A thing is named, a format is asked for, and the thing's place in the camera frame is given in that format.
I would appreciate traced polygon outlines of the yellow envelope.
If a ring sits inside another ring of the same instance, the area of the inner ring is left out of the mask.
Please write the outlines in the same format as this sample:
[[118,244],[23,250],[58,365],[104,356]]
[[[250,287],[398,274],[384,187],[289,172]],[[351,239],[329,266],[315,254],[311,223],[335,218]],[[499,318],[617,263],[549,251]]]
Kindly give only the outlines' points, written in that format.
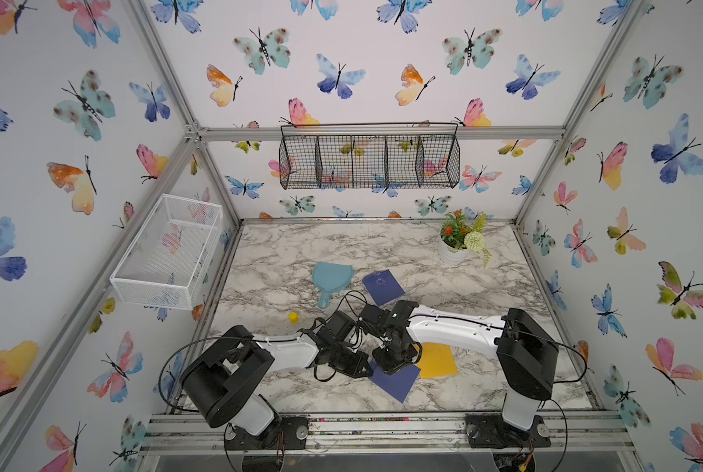
[[422,344],[422,356],[417,367],[421,379],[450,377],[458,372],[451,347],[437,343]]

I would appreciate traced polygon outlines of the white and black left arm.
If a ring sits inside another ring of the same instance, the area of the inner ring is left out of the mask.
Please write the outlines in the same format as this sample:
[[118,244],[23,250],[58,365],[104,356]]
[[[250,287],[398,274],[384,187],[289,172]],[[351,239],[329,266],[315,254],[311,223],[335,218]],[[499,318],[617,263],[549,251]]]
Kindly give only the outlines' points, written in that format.
[[343,312],[292,336],[259,337],[234,326],[185,368],[179,382],[210,427],[229,425],[259,438],[280,426],[280,415],[256,393],[270,373],[326,366],[351,379],[373,375],[369,356],[347,342],[353,329]]

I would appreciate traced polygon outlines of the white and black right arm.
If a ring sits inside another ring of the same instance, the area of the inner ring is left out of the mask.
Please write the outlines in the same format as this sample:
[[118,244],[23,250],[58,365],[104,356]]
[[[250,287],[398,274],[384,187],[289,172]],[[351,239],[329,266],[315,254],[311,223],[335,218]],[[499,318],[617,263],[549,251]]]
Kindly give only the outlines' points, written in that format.
[[540,405],[552,399],[559,346],[524,310],[481,317],[400,300],[390,310],[365,306],[359,322],[365,334],[382,342],[372,356],[387,375],[421,360],[426,343],[497,360],[508,384],[501,417],[517,431],[530,431]]

